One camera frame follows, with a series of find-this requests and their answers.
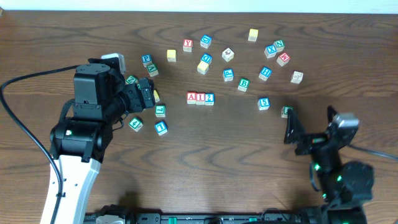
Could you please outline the blue 2 block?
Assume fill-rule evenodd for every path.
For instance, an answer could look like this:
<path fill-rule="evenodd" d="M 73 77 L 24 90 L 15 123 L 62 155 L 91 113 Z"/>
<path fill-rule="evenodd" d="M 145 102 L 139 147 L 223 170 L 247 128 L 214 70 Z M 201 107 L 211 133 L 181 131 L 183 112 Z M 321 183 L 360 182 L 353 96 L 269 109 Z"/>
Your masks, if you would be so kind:
<path fill-rule="evenodd" d="M 205 94 L 205 105 L 212 106 L 215 103 L 215 94 L 214 93 L 206 93 Z"/>

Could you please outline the red I block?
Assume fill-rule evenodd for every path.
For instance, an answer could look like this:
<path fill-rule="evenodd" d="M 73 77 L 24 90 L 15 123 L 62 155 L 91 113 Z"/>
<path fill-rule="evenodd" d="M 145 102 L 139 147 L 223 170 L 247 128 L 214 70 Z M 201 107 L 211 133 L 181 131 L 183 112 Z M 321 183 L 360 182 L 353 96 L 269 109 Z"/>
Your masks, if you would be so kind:
<path fill-rule="evenodd" d="M 204 105 L 205 104 L 205 93 L 196 93 L 196 104 Z"/>

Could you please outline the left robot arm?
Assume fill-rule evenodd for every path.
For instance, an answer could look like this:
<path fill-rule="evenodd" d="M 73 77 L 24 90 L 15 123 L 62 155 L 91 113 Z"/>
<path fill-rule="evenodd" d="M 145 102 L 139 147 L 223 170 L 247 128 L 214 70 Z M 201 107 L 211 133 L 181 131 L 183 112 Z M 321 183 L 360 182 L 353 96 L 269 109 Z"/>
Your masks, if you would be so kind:
<path fill-rule="evenodd" d="M 119 54 L 91 58 L 74 75 L 75 99 L 50 132 L 50 183 L 41 223 L 83 223 L 88 199 L 122 116 L 155 105 L 154 82 L 127 84 Z"/>

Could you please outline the red A block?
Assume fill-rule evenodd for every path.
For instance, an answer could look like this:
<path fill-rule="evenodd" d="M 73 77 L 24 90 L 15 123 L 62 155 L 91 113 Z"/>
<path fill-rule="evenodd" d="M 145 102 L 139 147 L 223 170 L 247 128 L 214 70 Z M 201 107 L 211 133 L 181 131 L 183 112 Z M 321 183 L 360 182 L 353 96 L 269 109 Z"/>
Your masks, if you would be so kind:
<path fill-rule="evenodd" d="M 197 93 L 189 91 L 187 92 L 187 103 L 189 105 L 195 105 L 197 102 Z"/>

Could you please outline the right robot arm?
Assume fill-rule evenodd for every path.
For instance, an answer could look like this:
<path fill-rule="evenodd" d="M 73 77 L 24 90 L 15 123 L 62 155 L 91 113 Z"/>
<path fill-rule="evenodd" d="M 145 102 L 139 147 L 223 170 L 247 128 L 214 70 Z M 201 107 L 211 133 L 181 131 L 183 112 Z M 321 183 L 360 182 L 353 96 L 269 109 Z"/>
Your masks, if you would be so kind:
<path fill-rule="evenodd" d="M 324 205 L 303 208 L 302 223 L 366 223 L 363 204 L 372 200 L 374 169 L 359 161 L 342 163 L 339 150 L 348 146 L 358 131 L 359 119 L 353 113 L 338 113 L 327 108 L 328 126 L 322 133 L 307 133 L 293 108 L 285 106 L 287 118 L 284 144 L 295 144 L 295 154 L 309 155 L 310 178 L 317 176 Z"/>

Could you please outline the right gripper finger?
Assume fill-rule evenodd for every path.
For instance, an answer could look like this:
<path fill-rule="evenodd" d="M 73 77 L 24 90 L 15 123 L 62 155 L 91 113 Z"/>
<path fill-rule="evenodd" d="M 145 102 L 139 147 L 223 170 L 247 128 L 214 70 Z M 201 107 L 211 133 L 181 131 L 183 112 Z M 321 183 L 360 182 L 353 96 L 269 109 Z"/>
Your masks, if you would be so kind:
<path fill-rule="evenodd" d="M 287 127 L 285 130 L 284 144 L 298 144 L 305 138 L 306 131 L 293 109 L 287 110 Z"/>
<path fill-rule="evenodd" d="M 328 123 L 332 124 L 335 122 L 335 116 L 338 114 L 338 112 L 332 107 L 332 105 L 329 105 L 327 107 L 327 118 L 328 118 Z"/>

